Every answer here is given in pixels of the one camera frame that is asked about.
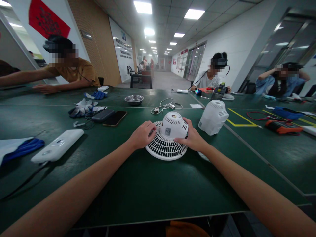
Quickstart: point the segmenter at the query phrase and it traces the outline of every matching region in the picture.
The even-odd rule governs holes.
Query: qr code label
[[[171,128],[166,128],[165,135],[170,136]]]

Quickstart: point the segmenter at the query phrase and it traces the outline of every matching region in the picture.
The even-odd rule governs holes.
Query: white cable
[[[161,107],[163,107],[161,111],[159,111],[158,113],[156,113],[156,114],[160,114],[164,109],[170,108],[170,105],[171,105],[171,104],[175,104],[175,103],[174,103],[174,99],[172,99],[172,102],[167,103],[167,104],[165,104],[165,105],[161,105],[161,103],[164,102],[164,101],[167,100],[167,99],[172,99],[172,98],[166,98],[166,99],[162,100],[162,101],[160,102],[160,104],[159,104],[159,107],[153,108],[153,109],[151,110],[151,113],[152,113],[152,114],[155,114],[155,113],[152,112],[154,109],[157,109],[157,108],[160,109]],[[181,110],[181,109],[183,109],[183,106],[182,106],[182,105],[180,105],[180,106],[181,106],[181,108],[174,108],[174,109],[175,109],[175,110]]]

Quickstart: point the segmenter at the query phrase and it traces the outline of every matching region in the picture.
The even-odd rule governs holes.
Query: metal bowl
[[[130,105],[140,105],[144,97],[141,95],[129,95],[125,98],[125,101]]]

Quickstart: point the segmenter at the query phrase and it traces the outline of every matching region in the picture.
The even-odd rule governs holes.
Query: orange multimeter
[[[300,126],[297,126],[289,122],[282,122],[276,120],[267,121],[266,127],[279,134],[298,133],[303,131],[303,128]]]

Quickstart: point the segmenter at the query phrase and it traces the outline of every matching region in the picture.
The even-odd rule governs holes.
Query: red decoration
[[[70,27],[41,0],[32,0],[29,9],[29,25],[48,39],[49,35],[68,37]]]

